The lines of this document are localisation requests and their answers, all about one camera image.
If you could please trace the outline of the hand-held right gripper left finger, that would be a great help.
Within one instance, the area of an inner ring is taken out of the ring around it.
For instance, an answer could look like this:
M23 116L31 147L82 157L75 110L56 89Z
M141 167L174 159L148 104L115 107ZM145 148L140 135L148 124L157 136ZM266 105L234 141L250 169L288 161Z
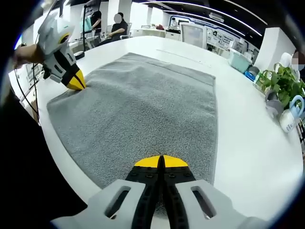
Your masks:
M85 210L51 221L56 229L149 229L159 195L159 156L137 162L89 199Z

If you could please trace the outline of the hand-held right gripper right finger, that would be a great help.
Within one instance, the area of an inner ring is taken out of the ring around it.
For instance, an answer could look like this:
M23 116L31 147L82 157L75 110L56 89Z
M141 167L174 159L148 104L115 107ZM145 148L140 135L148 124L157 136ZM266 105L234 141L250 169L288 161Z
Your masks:
M195 179L186 162L168 155L163 160L163 200L172 229L264 228L264 220L244 216L225 194Z

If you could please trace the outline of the person's left hand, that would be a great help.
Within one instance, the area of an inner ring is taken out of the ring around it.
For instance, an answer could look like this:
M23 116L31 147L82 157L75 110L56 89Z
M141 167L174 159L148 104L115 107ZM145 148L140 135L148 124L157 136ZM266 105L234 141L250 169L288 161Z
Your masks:
M43 63L44 54L39 45L25 46L25 59L28 63Z

